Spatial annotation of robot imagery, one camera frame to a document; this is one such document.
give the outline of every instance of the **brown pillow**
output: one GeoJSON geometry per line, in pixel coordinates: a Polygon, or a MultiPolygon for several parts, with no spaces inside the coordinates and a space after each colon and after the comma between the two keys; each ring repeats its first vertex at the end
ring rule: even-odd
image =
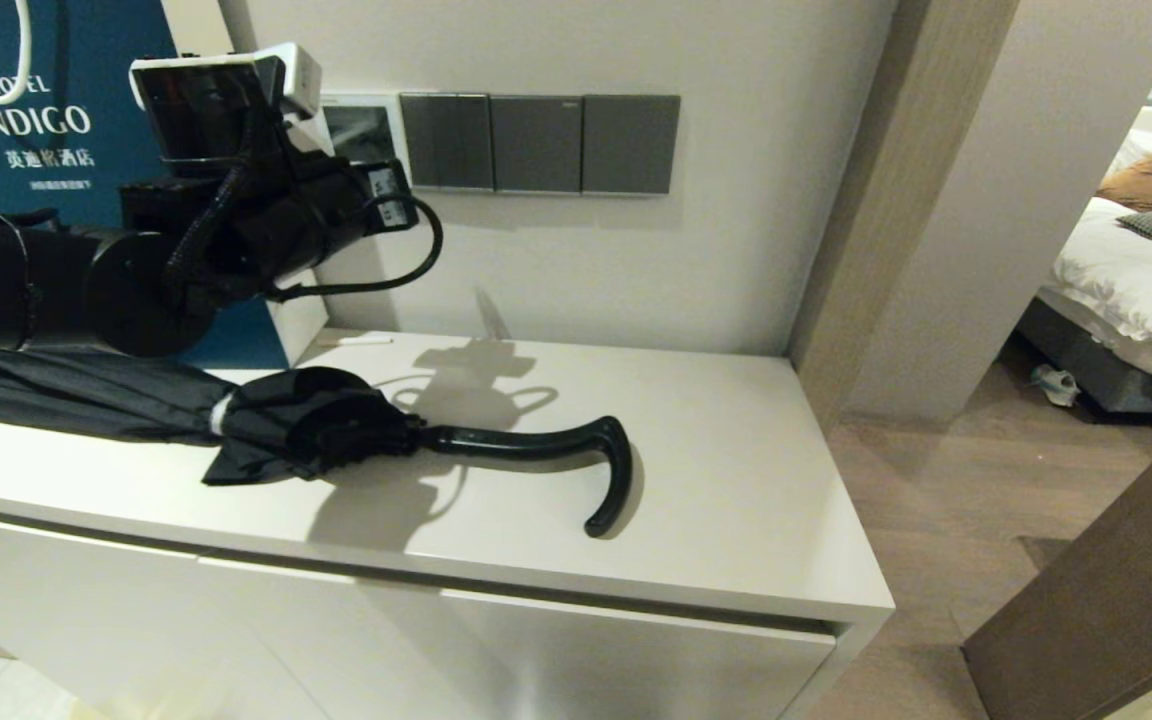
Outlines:
{"type": "Polygon", "coordinates": [[[1128,169],[1101,183],[1097,197],[1127,205],[1137,213],[1152,210],[1152,158],[1135,161],[1128,169]]]}

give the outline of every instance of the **cabinet door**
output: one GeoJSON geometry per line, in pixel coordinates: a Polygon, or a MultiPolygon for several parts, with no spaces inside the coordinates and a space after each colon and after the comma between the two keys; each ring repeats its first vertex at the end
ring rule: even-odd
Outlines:
{"type": "Polygon", "coordinates": [[[202,559],[334,720],[780,717],[828,635],[202,559]]]}
{"type": "Polygon", "coordinates": [[[195,559],[0,523],[0,644],[109,720],[323,719],[195,559]]]}

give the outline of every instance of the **wooden floor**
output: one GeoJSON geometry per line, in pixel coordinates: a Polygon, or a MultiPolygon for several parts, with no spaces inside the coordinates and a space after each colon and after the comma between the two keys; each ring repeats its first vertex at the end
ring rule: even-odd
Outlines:
{"type": "Polygon", "coordinates": [[[850,418],[833,430],[897,611],[813,720],[987,720],[960,644],[1152,461],[1152,429],[1048,406],[1026,386],[1032,365],[1007,347],[948,427],[850,418]]]}

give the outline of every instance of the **bed frame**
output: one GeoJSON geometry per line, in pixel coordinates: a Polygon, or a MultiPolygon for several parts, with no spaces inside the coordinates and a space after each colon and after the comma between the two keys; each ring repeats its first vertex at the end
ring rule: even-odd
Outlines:
{"type": "Polygon", "coordinates": [[[1074,374],[1093,411],[1152,415],[1152,374],[1124,363],[1046,302],[1030,301],[1016,333],[1053,366],[1074,374]]]}

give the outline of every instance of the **bed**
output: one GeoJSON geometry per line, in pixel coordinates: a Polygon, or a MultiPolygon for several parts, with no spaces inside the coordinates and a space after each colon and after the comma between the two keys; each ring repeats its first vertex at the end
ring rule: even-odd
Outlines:
{"type": "MultiPolygon", "coordinates": [[[[1152,108],[1134,130],[1107,177],[1152,156],[1152,108]]],[[[1093,197],[1016,327],[1106,414],[1152,414],[1152,241],[1117,222],[1135,213],[1093,197]]]]}

